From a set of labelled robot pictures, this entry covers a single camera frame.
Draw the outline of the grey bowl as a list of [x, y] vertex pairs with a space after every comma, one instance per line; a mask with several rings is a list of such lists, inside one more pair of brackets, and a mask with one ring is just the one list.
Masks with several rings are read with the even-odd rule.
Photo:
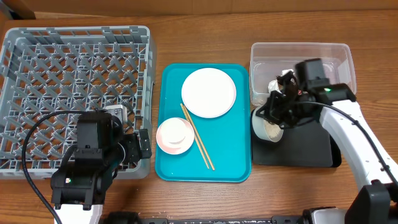
[[275, 139], [270, 139], [268, 135], [266, 134], [265, 128], [264, 128], [264, 120], [262, 117], [262, 114], [260, 116], [257, 116], [256, 113], [259, 111], [260, 107], [257, 107], [251, 116], [251, 124], [252, 128], [254, 131], [254, 134], [259, 138], [264, 141], [270, 141], [270, 142], [278, 142], [282, 139], [284, 131], [282, 130], [282, 133]]

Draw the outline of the rice and food scraps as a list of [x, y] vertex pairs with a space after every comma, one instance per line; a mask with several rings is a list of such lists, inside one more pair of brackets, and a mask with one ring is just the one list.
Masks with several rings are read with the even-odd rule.
[[270, 123], [266, 120], [264, 120], [264, 128], [270, 139], [275, 139], [282, 133], [282, 130], [278, 125]]

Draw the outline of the white paper cup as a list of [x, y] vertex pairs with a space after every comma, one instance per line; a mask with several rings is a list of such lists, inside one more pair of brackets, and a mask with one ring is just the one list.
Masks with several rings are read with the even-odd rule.
[[180, 118], [169, 118], [162, 123], [162, 134], [168, 143], [177, 144], [184, 140], [185, 128]]

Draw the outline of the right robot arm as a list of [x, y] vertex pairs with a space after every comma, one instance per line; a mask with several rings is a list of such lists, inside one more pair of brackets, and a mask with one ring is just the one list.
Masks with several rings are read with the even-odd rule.
[[331, 84], [319, 58], [296, 64], [277, 82], [281, 90], [252, 111], [255, 136], [268, 141], [267, 128], [320, 123], [343, 153], [359, 189], [349, 209], [307, 209], [297, 223], [397, 223], [397, 163], [368, 126], [348, 85]]

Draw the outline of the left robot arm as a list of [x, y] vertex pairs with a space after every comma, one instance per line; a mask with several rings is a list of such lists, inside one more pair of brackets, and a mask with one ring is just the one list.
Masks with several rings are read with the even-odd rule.
[[114, 179], [143, 179], [152, 150], [147, 129], [126, 134], [127, 118], [107, 111], [78, 117], [77, 142], [51, 178], [56, 223], [99, 223]]

